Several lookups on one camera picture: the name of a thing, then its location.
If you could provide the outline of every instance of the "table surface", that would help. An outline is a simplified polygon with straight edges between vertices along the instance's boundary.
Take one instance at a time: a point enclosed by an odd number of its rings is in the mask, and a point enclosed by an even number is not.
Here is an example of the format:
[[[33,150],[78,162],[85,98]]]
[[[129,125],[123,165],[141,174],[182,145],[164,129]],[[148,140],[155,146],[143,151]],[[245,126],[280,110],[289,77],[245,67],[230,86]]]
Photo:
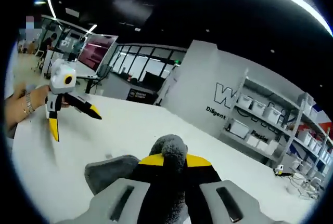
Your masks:
[[[83,64],[80,60],[77,60],[76,62],[76,75],[77,76],[94,76],[96,75],[96,72],[91,69],[90,67]]]
[[[48,130],[45,108],[36,110],[16,129],[12,159],[24,189],[50,222],[84,213],[93,194],[85,178],[88,163],[112,155],[146,157],[160,136],[179,135],[188,153],[209,160],[222,180],[231,180],[255,197],[274,220],[299,223],[314,201],[286,191],[288,179],[277,178],[265,165],[200,131],[165,108],[89,95],[103,119],[75,108],[58,113],[59,138]]]

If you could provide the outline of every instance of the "white storage box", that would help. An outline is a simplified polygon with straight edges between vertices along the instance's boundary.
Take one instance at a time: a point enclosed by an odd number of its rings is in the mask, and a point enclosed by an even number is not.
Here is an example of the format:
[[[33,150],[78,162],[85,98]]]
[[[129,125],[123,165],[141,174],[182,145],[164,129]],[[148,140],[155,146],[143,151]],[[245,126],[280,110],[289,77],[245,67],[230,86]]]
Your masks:
[[[316,147],[314,148],[313,153],[315,153],[316,155],[319,155],[319,151],[321,150],[321,148],[322,148],[322,145],[317,142]]]
[[[238,104],[243,106],[244,108],[249,108],[253,99],[249,96],[246,96],[245,94],[241,93],[238,98]]]
[[[304,113],[307,116],[310,116],[311,108],[312,108],[312,105],[310,105],[308,102],[305,102],[305,104],[304,104]]]
[[[327,165],[330,166],[332,161],[333,161],[332,156],[329,156],[327,159]]]
[[[281,115],[281,112],[276,110],[274,107],[269,106],[265,108],[263,116],[267,118],[270,122],[277,124],[277,121],[279,120],[279,117]]]
[[[276,148],[278,147],[279,143],[277,141],[271,140],[269,142],[269,144],[267,145],[265,152],[268,155],[273,155],[274,151],[276,150]]]
[[[264,103],[261,103],[257,100],[253,101],[252,104],[252,111],[256,114],[258,114],[259,116],[262,116],[262,114],[264,113],[266,109],[266,105]]]
[[[304,113],[308,116],[310,116],[312,105],[314,104],[313,97],[310,96],[309,93],[302,93],[297,100],[297,103],[299,106],[301,106],[302,101],[305,101],[304,103]]]
[[[325,156],[326,156],[326,153],[325,153],[325,151],[323,151],[323,152],[322,152],[322,155],[321,155],[321,160],[322,160],[322,161],[324,161]]]
[[[249,127],[236,119],[232,119],[230,121],[230,130],[229,131],[231,133],[235,134],[236,136],[244,139],[246,134],[249,132]]]
[[[304,143],[304,145],[308,146],[312,139],[312,136],[310,135],[310,130],[305,129],[300,131],[298,133],[298,139],[300,139]]]
[[[256,147],[259,142],[259,139],[252,135],[247,135],[245,138],[245,142],[253,147]]]
[[[312,121],[314,121],[316,123],[317,120],[317,116],[318,116],[318,112],[316,111],[315,108],[311,108],[310,111],[310,118],[312,119]]]
[[[263,141],[259,141],[257,144],[257,149],[265,151],[267,148],[268,144],[263,142]]]
[[[311,150],[314,150],[314,148],[316,147],[316,145],[317,145],[317,141],[316,141],[316,139],[314,137],[312,137],[308,146],[309,146],[309,148]]]
[[[326,155],[324,158],[324,162],[327,163],[328,162],[328,158],[330,157],[330,153],[328,153],[327,151],[325,151]]]

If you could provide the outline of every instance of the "window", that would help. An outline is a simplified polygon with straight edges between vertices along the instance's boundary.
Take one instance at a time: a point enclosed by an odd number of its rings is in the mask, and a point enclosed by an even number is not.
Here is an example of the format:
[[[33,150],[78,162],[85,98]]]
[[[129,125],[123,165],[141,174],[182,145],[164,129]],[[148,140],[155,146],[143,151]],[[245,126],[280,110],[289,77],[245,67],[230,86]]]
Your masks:
[[[114,65],[112,70],[117,73],[121,73],[120,66],[122,62],[124,61],[124,58],[126,56],[126,53],[120,52],[120,54],[117,55],[116,60],[114,61]]]
[[[184,56],[185,52],[171,49],[118,45],[111,58],[110,66],[114,72],[127,73],[142,82],[147,72],[156,76],[161,74],[162,78],[166,78],[174,66],[174,61],[182,61]]]
[[[129,71],[129,75],[132,75],[132,78],[139,80],[142,69],[144,68],[148,58],[145,56],[138,55],[136,56],[134,63]]]
[[[110,66],[112,67],[113,65],[114,65],[114,63],[116,62],[116,60],[117,60],[117,57],[118,57],[118,55],[119,55],[119,52],[122,50],[122,46],[117,46],[116,47],[116,50],[114,51],[114,54],[113,54],[113,56],[112,56],[112,58],[111,58],[111,61],[110,61]]]
[[[120,67],[120,71],[124,70],[125,73],[128,73],[134,58],[135,58],[135,55],[127,54],[127,56],[123,62],[123,65]]]
[[[169,76],[171,69],[173,68],[173,65],[171,64],[167,64],[161,74],[162,78],[166,78],[167,76]]]
[[[182,51],[174,51],[171,55],[171,60],[179,60],[180,62],[183,61],[185,56],[185,52]]]
[[[146,72],[150,72],[156,76],[159,76],[161,71],[162,71],[162,68],[164,66],[164,63],[161,62],[160,60],[157,60],[157,59],[149,59],[145,69],[144,69],[144,72],[142,73],[142,76],[140,77],[140,80],[139,81],[142,81],[144,80],[144,77],[146,75]]]
[[[152,47],[142,47],[139,54],[150,55],[152,51]]]
[[[169,57],[170,53],[171,53],[171,50],[169,50],[169,49],[156,48],[154,50],[154,52],[152,53],[152,55],[154,57],[167,59]]]

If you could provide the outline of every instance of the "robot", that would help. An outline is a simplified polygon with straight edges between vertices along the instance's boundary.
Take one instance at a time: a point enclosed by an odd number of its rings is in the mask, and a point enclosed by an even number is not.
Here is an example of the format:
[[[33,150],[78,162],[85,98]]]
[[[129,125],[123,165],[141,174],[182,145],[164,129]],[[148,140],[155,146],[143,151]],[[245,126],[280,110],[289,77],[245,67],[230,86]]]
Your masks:
[[[46,117],[49,119],[50,131],[59,142],[58,111],[64,99],[70,106],[90,117],[102,119],[96,107],[75,92],[76,71],[66,61],[57,59],[51,70],[50,91],[45,99]]]

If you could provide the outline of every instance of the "yellow stripe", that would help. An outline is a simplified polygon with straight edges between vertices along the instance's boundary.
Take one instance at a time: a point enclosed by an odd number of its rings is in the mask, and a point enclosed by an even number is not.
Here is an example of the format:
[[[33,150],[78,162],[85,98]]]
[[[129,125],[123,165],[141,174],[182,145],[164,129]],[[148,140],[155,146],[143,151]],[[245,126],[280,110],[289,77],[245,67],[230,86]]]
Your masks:
[[[187,167],[200,167],[200,166],[212,165],[206,159],[195,155],[187,155],[186,160],[187,160]]]
[[[162,154],[150,155],[142,159],[139,164],[163,166],[164,157]]]
[[[55,118],[49,119],[50,131],[56,141],[59,142],[59,135],[58,135],[58,120]]]
[[[93,110],[94,112],[96,112],[100,116],[97,108],[94,105],[90,106],[90,109]]]

